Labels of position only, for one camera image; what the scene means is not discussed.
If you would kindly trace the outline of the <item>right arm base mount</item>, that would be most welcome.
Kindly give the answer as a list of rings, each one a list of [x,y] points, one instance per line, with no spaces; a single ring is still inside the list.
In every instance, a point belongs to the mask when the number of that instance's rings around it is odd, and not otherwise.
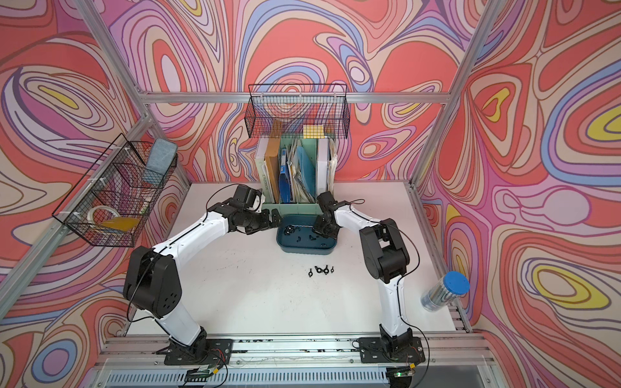
[[[363,364],[414,364],[426,362],[420,337],[388,340],[380,337],[361,337],[357,347]]]

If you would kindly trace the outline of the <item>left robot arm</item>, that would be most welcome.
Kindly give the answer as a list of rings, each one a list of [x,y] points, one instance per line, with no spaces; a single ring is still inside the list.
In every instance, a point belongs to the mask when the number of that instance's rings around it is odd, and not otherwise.
[[[153,247],[137,247],[129,258],[124,298],[168,334],[171,353],[191,364],[204,362],[215,352],[205,329],[181,302],[183,286],[180,270],[209,244],[229,233],[246,235],[277,228],[277,210],[237,209],[216,204],[191,226]]]

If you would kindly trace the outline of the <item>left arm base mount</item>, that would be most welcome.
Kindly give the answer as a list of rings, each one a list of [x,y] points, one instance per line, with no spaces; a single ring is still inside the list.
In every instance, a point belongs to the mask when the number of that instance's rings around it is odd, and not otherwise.
[[[165,365],[228,365],[232,348],[232,339],[199,338],[189,346],[171,341],[158,354],[165,356]]]

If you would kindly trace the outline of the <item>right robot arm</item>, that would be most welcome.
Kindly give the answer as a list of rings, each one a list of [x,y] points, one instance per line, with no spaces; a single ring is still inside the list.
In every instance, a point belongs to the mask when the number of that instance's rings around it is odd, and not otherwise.
[[[315,233],[337,238],[340,230],[358,234],[365,267],[378,281],[382,315],[379,324],[380,348],[392,359],[412,344],[412,329],[404,322],[400,299],[401,280],[407,274],[410,255],[401,232],[391,218],[378,220],[357,212],[349,202],[322,205],[315,221]]]

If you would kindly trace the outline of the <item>teal plastic storage tray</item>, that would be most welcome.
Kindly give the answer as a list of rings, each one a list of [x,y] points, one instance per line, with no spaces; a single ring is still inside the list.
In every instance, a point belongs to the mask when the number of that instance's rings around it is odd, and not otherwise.
[[[325,239],[313,232],[316,215],[288,214],[281,220],[276,241],[286,253],[305,255],[329,255],[335,249],[336,239]],[[286,226],[293,226],[294,232],[284,234]]]

